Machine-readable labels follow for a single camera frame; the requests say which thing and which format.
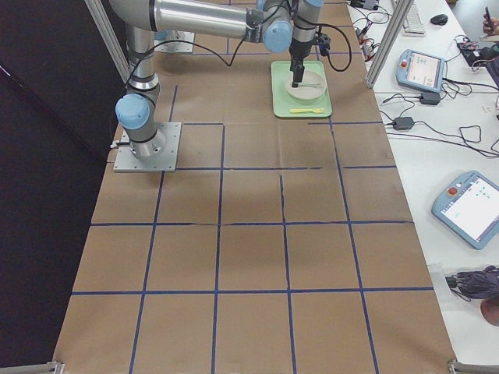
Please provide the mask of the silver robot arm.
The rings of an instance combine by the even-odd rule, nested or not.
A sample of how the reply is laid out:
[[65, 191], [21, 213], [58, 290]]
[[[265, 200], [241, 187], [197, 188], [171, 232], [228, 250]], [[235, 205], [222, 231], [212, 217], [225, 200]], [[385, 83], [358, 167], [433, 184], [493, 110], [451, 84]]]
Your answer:
[[113, 1], [113, 11], [126, 24], [129, 77], [126, 94], [115, 106], [129, 137], [132, 156], [145, 161], [164, 153], [168, 144], [154, 121], [159, 79], [154, 71], [154, 35], [179, 30], [242, 42], [262, 43], [268, 51], [290, 54], [292, 85], [305, 72], [304, 59], [318, 43], [316, 28], [322, 1], [259, 1], [238, 8], [201, 1]]

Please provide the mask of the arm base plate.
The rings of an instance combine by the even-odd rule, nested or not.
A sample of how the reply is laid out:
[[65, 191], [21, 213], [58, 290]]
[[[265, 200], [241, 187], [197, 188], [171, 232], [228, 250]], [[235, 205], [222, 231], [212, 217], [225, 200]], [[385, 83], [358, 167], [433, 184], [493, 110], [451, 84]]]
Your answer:
[[181, 122], [156, 122], [155, 137], [146, 143], [132, 142], [123, 131], [117, 146], [114, 171], [116, 172], [174, 172], [176, 170]]
[[154, 34], [155, 51], [169, 54], [192, 54], [195, 33], [163, 30]]

